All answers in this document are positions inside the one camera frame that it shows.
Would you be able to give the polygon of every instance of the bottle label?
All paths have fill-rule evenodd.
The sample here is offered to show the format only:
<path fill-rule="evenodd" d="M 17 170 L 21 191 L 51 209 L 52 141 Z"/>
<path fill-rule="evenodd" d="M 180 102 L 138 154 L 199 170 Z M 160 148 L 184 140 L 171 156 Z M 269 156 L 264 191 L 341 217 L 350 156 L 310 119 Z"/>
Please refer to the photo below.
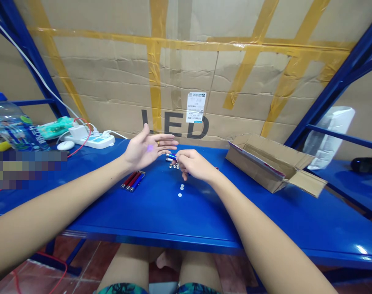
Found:
<path fill-rule="evenodd" d="M 18 151 L 47 151 L 50 147 L 28 116 L 21 121 L 0 121 L 0 135 Z"/>

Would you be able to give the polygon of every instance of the floor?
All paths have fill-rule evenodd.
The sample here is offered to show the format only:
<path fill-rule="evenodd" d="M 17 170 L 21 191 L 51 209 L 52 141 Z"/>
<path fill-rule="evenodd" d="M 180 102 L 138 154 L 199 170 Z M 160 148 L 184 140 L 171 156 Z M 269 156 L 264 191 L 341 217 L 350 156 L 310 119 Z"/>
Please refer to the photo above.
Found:
<path fill-rule="evenodd" d="M 54 255 L 66 260 L 79 240 L 72 237 L 57 237 Z M 66 275 L 54 294 L 91 294 L 97 289 L 118 248 L 118 243 L 87 240 L 71 264 L 82 267 L 82 274 L 80 277 Z M 246 286 L 257 285 L 253 270 L 246 258 L 216 254 L 215 260 L 223 291 L 226 294 L 246 294 Z M 322 271 L 328 270 L 325 267 L 319 268 Z M 48 294 L 62 276 L 62 272 L 32 261 L 25 261 L 15 271 L 18 273 L 22 294 Z M 150 265 L 150 283 L 177 280 L 178 274 L 169 267 L 158 269 L 154 263 Z M 372 294 L 372 281 L 340 285 L 336 289 L 340 294 Z M 9 274 L 0 281 L 0 294 L 15 293 L 17 293 L 15 278 Z"/>

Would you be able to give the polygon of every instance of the shorts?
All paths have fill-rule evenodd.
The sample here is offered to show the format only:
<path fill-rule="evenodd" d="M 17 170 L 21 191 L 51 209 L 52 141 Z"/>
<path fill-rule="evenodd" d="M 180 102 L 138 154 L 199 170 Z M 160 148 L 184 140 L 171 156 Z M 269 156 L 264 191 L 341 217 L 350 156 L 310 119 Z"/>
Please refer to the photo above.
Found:
<path fill-rule="evenodd" d="M 178 294 L 219 294 L 216 290 L 213 290 L 207 286 L 188 283 L 184 284 L 178 289 Z M 148 294 L 143 288 L 135 284 L 129 283 L 118 283 L 108 286 L 102 289 L 97 294 Z"/>

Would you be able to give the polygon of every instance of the white plastic bag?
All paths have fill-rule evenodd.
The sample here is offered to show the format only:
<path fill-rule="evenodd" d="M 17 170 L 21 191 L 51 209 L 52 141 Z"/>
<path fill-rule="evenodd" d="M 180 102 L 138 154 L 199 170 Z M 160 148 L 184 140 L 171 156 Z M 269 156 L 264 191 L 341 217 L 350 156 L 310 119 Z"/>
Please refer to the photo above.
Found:
<path fill-rule="evenodd" d="M 347 106 L 334 106 L 317 124 L 322 129 L 345 134 L 354 118 L 355 110 Z M 308 169 L 324 169 L 332 161 L 343 140 L 320 132 L 311 131 L 307 136 L 303 152 L 316 158 Z"/>

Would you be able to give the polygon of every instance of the blue metal table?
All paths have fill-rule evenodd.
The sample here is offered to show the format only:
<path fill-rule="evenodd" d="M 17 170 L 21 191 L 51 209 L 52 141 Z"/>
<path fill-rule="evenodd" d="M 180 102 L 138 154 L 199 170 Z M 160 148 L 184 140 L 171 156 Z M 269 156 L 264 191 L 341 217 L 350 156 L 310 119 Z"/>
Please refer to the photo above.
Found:
<path fill-rule="evenodd" d="M 343 160 L 332 160 L 326 169 L 312 172 L 345 198 L 372 212 L 372 174 L 358 174 L 352 171 L 349 161 Z"/>
<path fill-rule="evenodd" d="M 117 140 L 115 146 L 102 150 L 83 147 L 56 180 L 32 182 L 28 191 L 0 192 L 0 215 L 110 162 L 124 152 L 127 143 Z M 192 148 L 217 166 L 315 263 L 372 270 L 372 223 L 343 201 L 327 191 L 316 199 L 292 185 L 271 194 L 227 161 L 227 150 Z M 64 234 L 214 253 L 241 252 L 239 236 L 217 194 L 195 178 L 190 178 L 181 191 L 181 172 L 168 166 L 161 157 L 147 167 L 135 193 L 120 189 L 121 181 Z"/>

